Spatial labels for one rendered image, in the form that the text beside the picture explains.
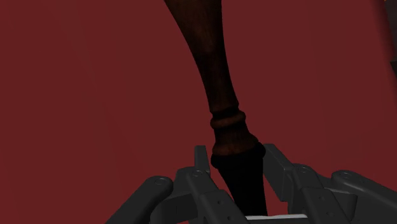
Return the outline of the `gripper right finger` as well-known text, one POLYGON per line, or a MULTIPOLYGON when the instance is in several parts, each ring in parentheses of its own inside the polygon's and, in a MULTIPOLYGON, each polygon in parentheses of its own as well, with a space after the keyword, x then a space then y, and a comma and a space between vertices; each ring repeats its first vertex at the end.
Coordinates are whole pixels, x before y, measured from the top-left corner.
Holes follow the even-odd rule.
POLYGON ((308 224, 397 224, 396 191, 353 171, 324 177, 274 144, 263 146, 264 176, 289 214, 305 214, 308 224))

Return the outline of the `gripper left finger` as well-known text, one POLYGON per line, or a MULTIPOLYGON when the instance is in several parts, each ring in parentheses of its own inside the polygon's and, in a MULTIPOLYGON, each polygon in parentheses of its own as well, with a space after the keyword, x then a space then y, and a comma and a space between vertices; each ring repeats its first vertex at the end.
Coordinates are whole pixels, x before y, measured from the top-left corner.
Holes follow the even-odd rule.
POLYGON ((152 176, 105 224, 249 224, 224 190, 210 177, 205 146, 194 147, 194 166, 179 169, 174 180, 152 176))

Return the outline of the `dark turned wooden furniture leg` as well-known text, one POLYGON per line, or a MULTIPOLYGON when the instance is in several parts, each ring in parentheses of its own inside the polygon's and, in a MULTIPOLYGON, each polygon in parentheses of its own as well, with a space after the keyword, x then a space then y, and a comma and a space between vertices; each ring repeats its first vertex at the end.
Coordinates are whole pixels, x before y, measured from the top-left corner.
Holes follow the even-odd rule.
POLYGON ((233 89, 223 37, 221 0, 164 0, 197 65, 214 131, 211 164, 246 216, 266 216, 265 147, 248 130, 233 89))

